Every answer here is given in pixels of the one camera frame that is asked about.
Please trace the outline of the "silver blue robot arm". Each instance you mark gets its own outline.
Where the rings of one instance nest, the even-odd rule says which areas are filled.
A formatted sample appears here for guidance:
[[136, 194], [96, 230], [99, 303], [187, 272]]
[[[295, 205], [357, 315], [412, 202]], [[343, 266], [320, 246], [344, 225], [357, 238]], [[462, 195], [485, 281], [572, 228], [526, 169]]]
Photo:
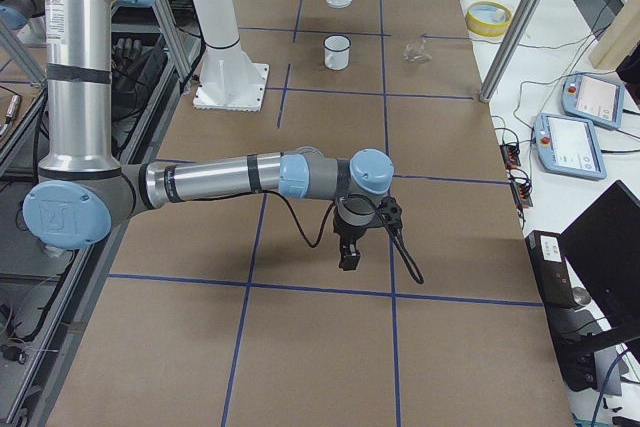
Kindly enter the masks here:
[[22, 215], [41, 242], [77, 250], [113, 227], [168, 203], [251, 194], [284, 200], [328, 200], [339, 237], [339, 265], [356, 268], [357, 241], [371, 228], [390, 236], [400, 227], [389, 189], [391, 159], [365, 149], [349, 159], [312, 147], [210, 163], [124, 165], [111, 147], [111, 26], [118, 0], [44, 0], [49, 151]]

